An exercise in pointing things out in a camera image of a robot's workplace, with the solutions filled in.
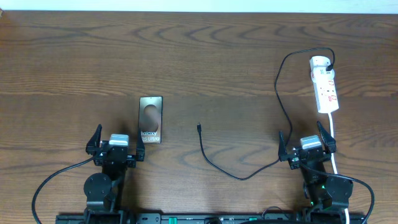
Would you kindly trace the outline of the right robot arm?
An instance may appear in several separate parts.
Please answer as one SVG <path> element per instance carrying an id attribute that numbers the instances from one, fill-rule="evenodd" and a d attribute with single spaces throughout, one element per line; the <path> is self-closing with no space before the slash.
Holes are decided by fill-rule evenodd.
<path id="1" fill-rule="evenodd" d="M 300 140 L 300 146 L 288 153 L 279 132 L 278 157 L 287 161 L 292 170 L 300 169 L 303 175 L 303 191 L 312 203 L 304 208 L 300 219 L 307 223 L 345 223 L 345 209 L 353 191 L 353 182 L 326 174 L 324 163 L 331 160 L 336 151 L 336 141 L 317 123 L 319 135 Z"/>

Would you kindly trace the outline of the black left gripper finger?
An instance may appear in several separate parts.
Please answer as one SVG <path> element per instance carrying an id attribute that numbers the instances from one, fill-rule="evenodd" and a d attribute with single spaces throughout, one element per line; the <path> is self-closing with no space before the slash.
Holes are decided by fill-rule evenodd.
<path id="1" fill-rule="evenodd" d="M 137 143 L 136 143 L 136 161 L 143 162 L 145 158 L 145 145 L 142 140 L 141 130 L 137 132 Z"/>
<path id="2" fill-rule="evenodd" d="M 100 150 L 101 131 L 102 131 L 102 125 L 99 124 L 96 128 L 96 131 L 94 132 L 94 134 L 86 144 L 87 154 L 95 155 Z"/>

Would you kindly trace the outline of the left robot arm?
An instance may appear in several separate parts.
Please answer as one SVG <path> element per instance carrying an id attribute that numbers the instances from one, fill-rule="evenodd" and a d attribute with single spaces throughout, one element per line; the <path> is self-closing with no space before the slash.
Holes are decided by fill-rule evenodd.
<path id="1" fill-rule="evenodd" d="M 136 153 L 129 153 L 129 136 L 112 134 L 107 141 L 101 140 L 102 125 L 86 144 L 86 152 L 93 156 L 102 171 L 87 178 L 84 184 L 86 209 L 83 223 L 135 223 L 136 215 L 121 208 L 124 179 L 128 168 L 135 168 L 145 156 L 145 145 L 138 133 Z"/>

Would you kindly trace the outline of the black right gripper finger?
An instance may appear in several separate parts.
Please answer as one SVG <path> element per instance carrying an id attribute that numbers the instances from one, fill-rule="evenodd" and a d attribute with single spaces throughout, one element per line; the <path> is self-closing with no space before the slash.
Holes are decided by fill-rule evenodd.
<path id="1" fill-rule="evenodd" d="M 321 122 L 317 121 L 317 127 L 325 147 L 325 151 L 328 154 L 336 152 L 336 140 L 331 136 L 331 134 L 323 127 Z"/>
<path id="2" fill-rule="evenodd" d="M 284 142 L 284 135 L 282 131 L 279 131 L 279 148 L 278 148 L 278 157 L 281 162 L 286 161 L 288 159 L 287 150 Z"/>

